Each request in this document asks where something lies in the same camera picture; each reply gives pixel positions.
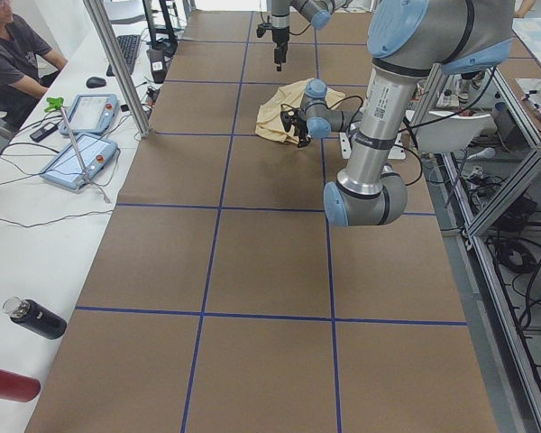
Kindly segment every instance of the red cylinder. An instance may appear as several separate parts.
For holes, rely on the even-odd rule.
[[[32,377],[0,370],[0,399],[27,402],[40,392],[40,382]]]

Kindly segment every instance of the yellow cloth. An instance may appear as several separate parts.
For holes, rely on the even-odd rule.
[[[300,107],[300,101],[305,93],[305,87],[311,79],[305,79],[279,88],[269,102],[261,105],[256,118],[256,129],[254,133],[274,142],[298,144],[295,128],[292,127],[289,132],[285,132],[282,127],[280,105],[287,104],[289,106]],[[328,106],[332,106],[343,98],[344,93],[337,92],[331,88],[326,92],[326,104]]]

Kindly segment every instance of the white table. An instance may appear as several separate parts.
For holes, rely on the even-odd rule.
[[[142,29],[142,23],[138,23],[116,26],[115,32],[138,34]],[[146,77],[151,79],[146,49],[142,42],[133,73],[135,86],[146,81]],[[115,93],[120,104],[123,104],[116,78],[105,76],[107,64],[102,45],[96,33],[92,32],[69,60],[46,97],[64,97],[65,106],[69,106],[77,94]],[[105,77],[107,86],[86,88],[86,80],[91,76]],[[137,88],[141,96],[146,87]],[[25,124],[42,119],[46,106],[44,98]],[[123,116],[123,113],[119,113],[111,128]],[[35,129],[33,127],[20,133],[12,143],[29,142],[28,135]],[[114,176],[111,178],[115,158],[96,177],[96,183],[105,184],[110,180],[105,192],[112,200],[111,204],[106,204],[101,193],[93,186],[88,185],[77,194],[34,176],[0,186],[0,217],[31,225],[66,215],[111,211],[136,152],[140,138],[137,133],[134,121],[129,117],[108,137],[117,142],[122,152]],[[68,143],[69,140],[58,132],[41,142],[57,150]],[[25,144],[9,147],[5,151],[5,158],[29,173],[38,173],[52,157],[53,153],[45,149]],[[0,160],[0,182],[22,177],[24,175],[13,165]],[[45,383],[61,338],[51,341],[15,325],[2,312],[2,305],[12,296],[34,299],[69,320],[109,219],[110,214],[83,216],[35,228],[0,222],[1,369],[28,375]],[[0,433],[24,431],[37,401],[38,398],[28,403],[0,400]]]

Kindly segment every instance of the keyboard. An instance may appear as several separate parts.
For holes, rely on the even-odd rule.
[[[116,36],[116,39],[118,41],[118,45],[120,46],[120,51],[123,53],[124,61],[126,61],[128,71],[132,74],[134,71],[134,64],[136,63],[136,58],[138,57],[138,47],[141,44],[141,37],[138,34],[125,34],[121,36]],[[106,70],[106,76],[114,76],[111,65],[108,65],[108,69]]]

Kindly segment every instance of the black mouse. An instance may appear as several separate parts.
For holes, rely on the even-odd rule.
[[[103,88],[106,85],[106,80],[100,77],[90,77],[87,79],[87,88]]]

